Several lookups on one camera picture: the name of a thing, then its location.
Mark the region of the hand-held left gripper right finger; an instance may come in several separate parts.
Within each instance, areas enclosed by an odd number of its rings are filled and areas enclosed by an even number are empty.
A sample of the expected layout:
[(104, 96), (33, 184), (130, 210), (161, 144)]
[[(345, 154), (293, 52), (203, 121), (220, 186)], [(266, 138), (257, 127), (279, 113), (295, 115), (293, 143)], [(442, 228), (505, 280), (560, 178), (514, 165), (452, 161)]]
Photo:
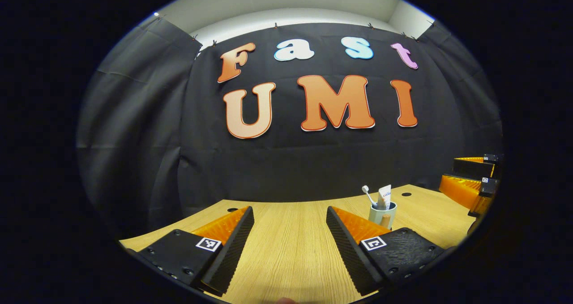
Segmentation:
[(328, 206), (326, 223), (361, 295), (402, 287), (444, 253), (412, 229), (391, 231), (335, 206)]

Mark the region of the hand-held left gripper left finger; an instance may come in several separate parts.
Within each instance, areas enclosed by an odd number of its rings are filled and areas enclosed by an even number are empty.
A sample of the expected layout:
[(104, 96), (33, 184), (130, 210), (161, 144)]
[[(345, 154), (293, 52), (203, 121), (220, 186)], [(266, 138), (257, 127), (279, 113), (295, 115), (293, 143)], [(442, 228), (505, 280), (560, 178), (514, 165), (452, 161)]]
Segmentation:
[(173, 229), (140, 251), (128, 248), (127, 253), (188, 287), (223, 295), (254, 222), (252, 207), (246, 206), (192, 232)]

